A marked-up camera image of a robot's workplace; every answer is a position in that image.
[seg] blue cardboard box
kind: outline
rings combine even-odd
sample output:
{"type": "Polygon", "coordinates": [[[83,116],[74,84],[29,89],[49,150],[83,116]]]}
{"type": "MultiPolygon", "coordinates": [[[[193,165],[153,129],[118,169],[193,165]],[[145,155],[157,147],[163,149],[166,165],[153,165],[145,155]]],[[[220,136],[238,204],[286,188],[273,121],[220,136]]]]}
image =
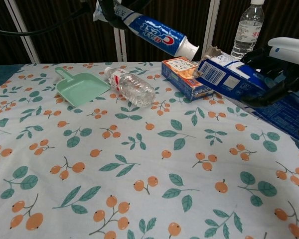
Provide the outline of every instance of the blue cardboard box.
{"type": "Polygon", "coordinates": [[[194,79],[195,70],[196,66],[185,57],[164,60],[161,63],[162,75],[191,101],[210,96],[214,92],[194,79]]]}
{"type": "Polygon", "coordinates": [[[244,95],[261,96],[269,89],[264,79],[253,68],[235,60],[226,53],[207,56],[199,63],[199,82],[226,96],[250,114],[270,123],[299,141],[299,96],[291,93],[276,103],[251,108],[240,102],[244,95]]]}

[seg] dark curtain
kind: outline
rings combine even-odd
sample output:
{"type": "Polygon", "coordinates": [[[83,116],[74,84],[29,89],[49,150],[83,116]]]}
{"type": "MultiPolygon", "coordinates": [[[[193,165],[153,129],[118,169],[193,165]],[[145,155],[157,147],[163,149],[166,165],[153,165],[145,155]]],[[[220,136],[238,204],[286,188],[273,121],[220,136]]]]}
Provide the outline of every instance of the dark curtain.
{"type": "MultiPolygon", "coordinates": [[[[42,63],[117,61],[113,28],[93,22],[91,13],[38,36],[31,37],[42,63]]],[[[79,0],[16,0],[29,31],[45,28],[81,7],[79,0]]]]}
{"type": "MultiPolygon", "coordinates": [[[[249,5],[250,0],[220,1],[213,46],[230,54],[240,16],[249,5]]],[[[299,0],[265,0],[263,10],[265,21],[255,49],[279,36],[299,39],[299,0]]]]}
{"type": "MultiPolygon", "coordinates": [[[[0,0],[0,29],[16,31],[13,20],[3,0],[0,0]]],[[[0,35],[0,65],[25,64],[30,59],[20,37],[0,35]]]]}
{"type": "MultiPolygon", "coordinates": [[[[210,0],[152,0],[140,13],[154,18],[187,35],[190,43],[200,46],[194,60],[201,57],[210,0]]],[[[172,56],[126,31],[128,61],[162,61],[172,56]]]]}

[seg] bottle cap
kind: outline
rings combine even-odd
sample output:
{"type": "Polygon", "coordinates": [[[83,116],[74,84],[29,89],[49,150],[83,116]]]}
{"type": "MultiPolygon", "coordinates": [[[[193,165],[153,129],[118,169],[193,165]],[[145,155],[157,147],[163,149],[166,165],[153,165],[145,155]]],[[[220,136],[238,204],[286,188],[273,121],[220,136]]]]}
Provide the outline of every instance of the bottle cap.
{"type": "Polygon", "coordinates": [[[251,0],[250,4],[263,5],[265,0],[251,0]]]}
{"type": "Polygon", "coordinates": [[[104,70],[104,74],[107,76],[107,77],[110,77],[111,76],[111,73],[110,73],[110,70],[111,70],[112,68],[111,67],[107,67],[107,68],[105,68],[105,70],[104,70]]]}
{"type": "Polygon", "coordinates": [[[187,38],[185,38],[184,43],[177,50],[175,57],[184,56],[191,61],[194,58],[198,48],[199,46],[194,46],[187,40],[187,38]]]}

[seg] toothpaste tube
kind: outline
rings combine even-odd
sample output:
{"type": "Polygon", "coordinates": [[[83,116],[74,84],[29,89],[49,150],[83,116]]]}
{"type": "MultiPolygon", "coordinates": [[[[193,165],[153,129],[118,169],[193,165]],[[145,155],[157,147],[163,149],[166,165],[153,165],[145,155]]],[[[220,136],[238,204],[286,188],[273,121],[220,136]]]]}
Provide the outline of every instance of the toothpaste tube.
{"type": "MultiPolygon", "coordinates": [[[[115,15],[119,16],[132,32],[166,53],[175,57],[184,56],[190,61],[195,56],[199,46],[192,45],[184,34],[120,4],[116,4],[114,10],[115,15]]],[[[95,21],[106,21],[98,2],[93,18],[95,21]]]]}

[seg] water bottle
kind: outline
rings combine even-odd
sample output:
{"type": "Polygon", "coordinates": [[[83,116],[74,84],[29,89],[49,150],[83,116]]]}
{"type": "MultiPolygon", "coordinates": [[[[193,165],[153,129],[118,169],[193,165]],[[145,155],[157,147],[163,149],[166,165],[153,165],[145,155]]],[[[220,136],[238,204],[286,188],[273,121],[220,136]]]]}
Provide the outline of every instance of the water bottle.
{"type": "Polygon", "coordinates": [[[155,90],[146,81],[121,68],[107,67],[104,72],[109,78],[111,86],[134,105],[147,107],[153,104],[156,95],[155,90]]]}
{"type": "Polygon", "coordinates": [[[241,59],[247,52],[253,51],[264,22],[262,5],[265,0],[251,0],[251,5],[240,17],[234,47],[231,56],[241,59]]]}

